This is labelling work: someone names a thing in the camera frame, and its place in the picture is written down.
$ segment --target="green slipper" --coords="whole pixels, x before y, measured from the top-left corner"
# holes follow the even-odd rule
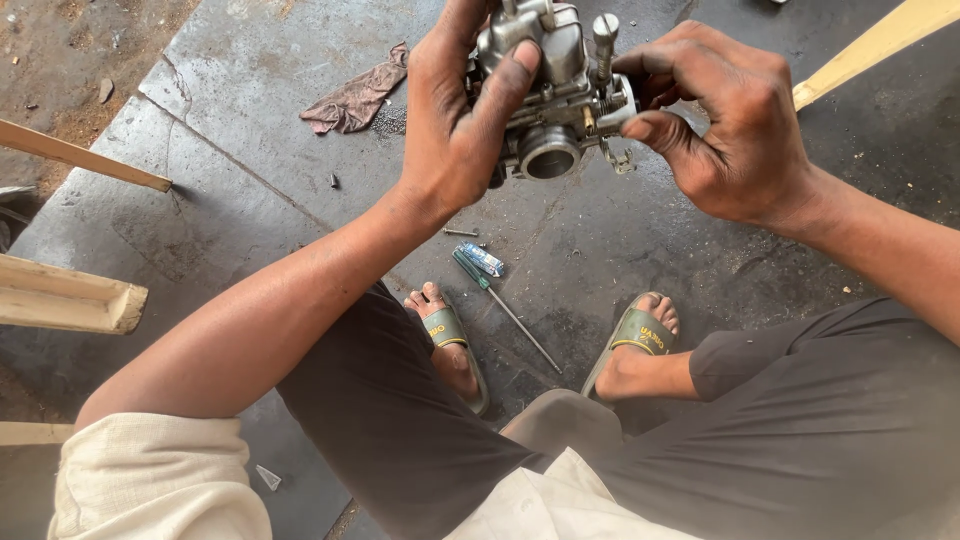
[[[467,343],[467,333],[464,332],[464,326],[460,323],[457,310],[453,307],[453,303],[446,297],[446,293],[444,293],[442,289],[440,294],[444,299],[446,307],[427,315],[426,318],[423,319],[423,325],[426,327],[430,337],[433,338],[433,344],[437,347],[442,347],[450,343],[461,343],[464,348],[467,349],[467,362],[470,365],[470,371],[473,372],[473,377],[477,380],[480,395],[474,400],[464,400],[464,402],[467,403],[470,410],[476,413],[477,416],[480,416],[486,412],[487,407],[490,406],[490,393],[487,391],[487,384],[484,382],[483,375],[480,373],[480,367],[477,365],[476,358],[473,357],[473,351]]]
[[[603,368],[607,365],[607,361],[613,356],[613,349],[620,345],[636,345],[653,356],[670,353],[670,349],[672,349],[674,343],[677,342],[677,335],[669,331],[650,313],[634,307],[641,298],[648,294],[660,297],[660,299],[663,300],[662,294],[650,291],[637,296],[630,302],[630,307],[624,311],[623,316],[620,317],[620,322],[613,328],[613,333],[607,341],[607,346],[604,347],[603,352],[600,353],[600,357],[597,358],[596,363],[593,364],[593,369],[590,371],[589,377],[587,377],[587,382],[584,383],[584,388],[580,391],[582,395],[606,406],[612,406],[601,400],[593,390],[593,387],[596,385],[600,372],[603,371]]]

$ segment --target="fingernail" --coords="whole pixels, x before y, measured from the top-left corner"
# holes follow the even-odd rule
[[[514,60],[520,62],[527,73],[534,73],[540,65],[540,48],[530,39],[521,41],[514,50]]]
[[[643,140],[653,129],[654,127],[651,126],[649,122],[646,122],[639,116],[635,116],[623,124],[623,127],[620,128],[620,133],[628,138]]]

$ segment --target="cloth rag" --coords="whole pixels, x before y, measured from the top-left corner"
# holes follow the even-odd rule
[[[315,134],[337,130],[342,134],[358,132],[370,125],[387,93],[407,76],[407,43],[390,49],[390,59],[347,83],[300,113]]]

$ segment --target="dirty hand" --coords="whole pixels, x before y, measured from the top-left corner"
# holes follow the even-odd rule
[[[470,109],[467,56],[492,3],[448,0],[437,25],[410,54],[404,186],[436,210],[456,212],[483,197],[507,120],[533,83],[540,49],[530,40],[504,57]]]
[[[704,212],[771,229],[814,198],[793,108],[790,68],[780,55],[748,47],[686,21],[618,58],[646,109],[621,128],[663,155],[680,190]],[[710,128],[699,137],[660,110],[699,100]]]

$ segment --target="small packet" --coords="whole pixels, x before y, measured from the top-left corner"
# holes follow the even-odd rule
[[[457,245],[457,249],[466,255],[467,258],[470,259],[470,262],[476,264],[477,268],[480,268],[495,278],[503,276],[503,261],[490,255],[476,244],[461,240],[460,244]]]

